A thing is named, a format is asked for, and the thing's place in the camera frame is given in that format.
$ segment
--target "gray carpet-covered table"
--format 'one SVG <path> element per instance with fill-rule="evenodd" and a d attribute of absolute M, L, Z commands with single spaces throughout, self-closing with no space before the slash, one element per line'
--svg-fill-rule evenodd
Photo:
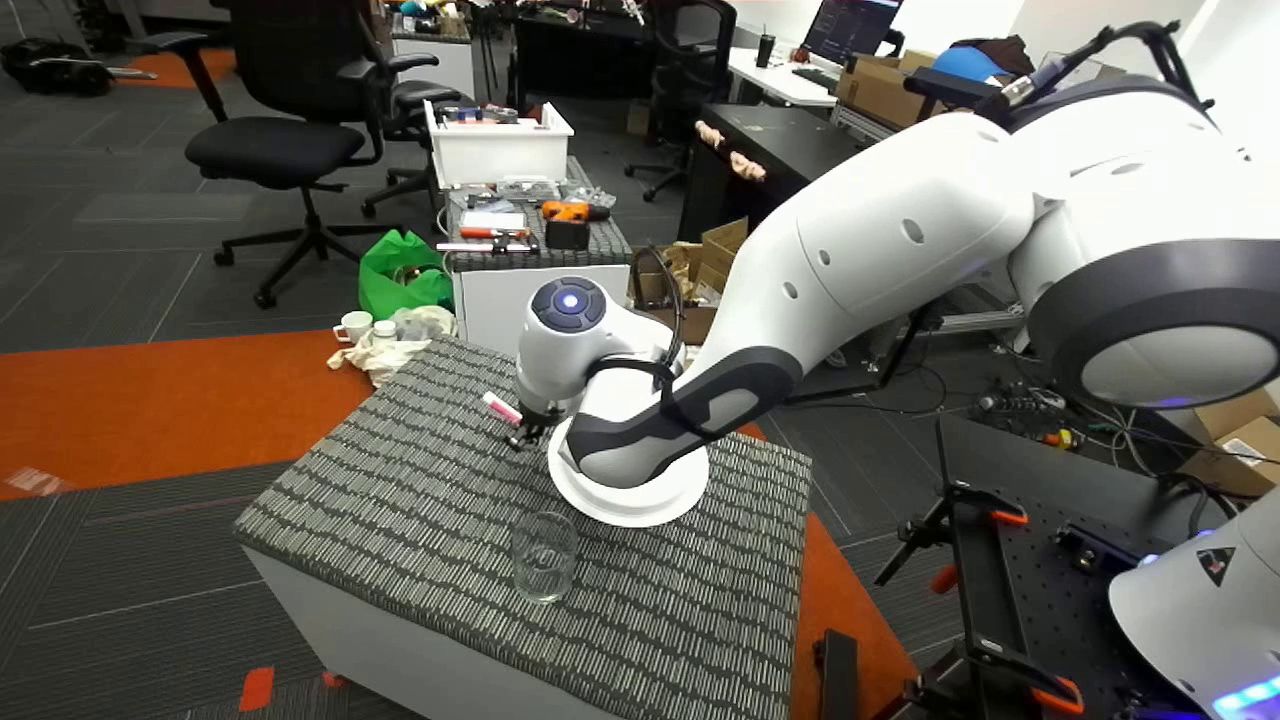
<path fill-rule="evenodd" d="M 788 716 L 807 458 L 726 435 L 683 521 L 577 517 L 577 585 L 536 603 L 509 536 L 565 502 L 488 390 L 514 398 L 514 361 L 434 344 L 245 510 L 240 544 L 613 716 Z"/>

